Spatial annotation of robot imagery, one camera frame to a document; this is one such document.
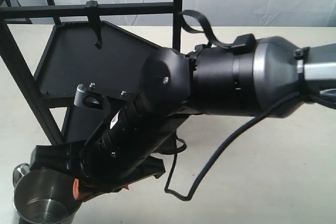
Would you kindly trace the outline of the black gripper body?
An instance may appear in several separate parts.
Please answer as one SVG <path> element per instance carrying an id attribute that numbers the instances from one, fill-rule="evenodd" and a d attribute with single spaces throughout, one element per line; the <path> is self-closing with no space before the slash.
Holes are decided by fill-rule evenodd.
<path id="1" fill-rule="evenodd" d="M 151 154 L 168 137 L 168 117 L 122 108 L 93 146 L 79 152 L 76 178 L 98 193 L 111 193 L 165 173 L 163 160 Z"/>

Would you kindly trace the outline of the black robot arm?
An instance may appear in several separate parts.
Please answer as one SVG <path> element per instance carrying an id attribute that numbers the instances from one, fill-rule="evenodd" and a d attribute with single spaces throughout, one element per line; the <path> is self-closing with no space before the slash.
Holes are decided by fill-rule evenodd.
<path id="1" fill-rule="evenodd" d="M 73 177 L 74 197 L 120 191 L 165 172 L 152 153 L 191 115 L 250 116 L 215 151 L 187 196 L 228 145 L 267 117 L 285 118 L 303 103 L 335 108 L 335 44 L 297 47 L 282 37 L 247 34 L 231 45 L 213 42 L 184 55 L 162 48 L 145 61 L 139 91 L 109 114 L 86 141 L 36 146 L 31 170 Z"/>

